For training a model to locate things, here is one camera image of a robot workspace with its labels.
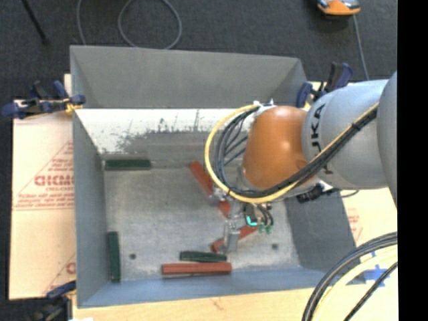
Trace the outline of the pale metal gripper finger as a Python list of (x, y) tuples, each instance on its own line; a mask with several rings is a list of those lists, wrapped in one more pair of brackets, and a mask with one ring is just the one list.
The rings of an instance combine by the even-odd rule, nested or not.
[(233, 220), (227, 220), (224, 229), (223, 252), (235, 252), (238, 248), (241, 230)]
[(218, 206), (220, 203), (230, 202), (230, 196), (220, 188), (214, 188), (211, 193), (209, 193), (209, 204), (211, 206)]

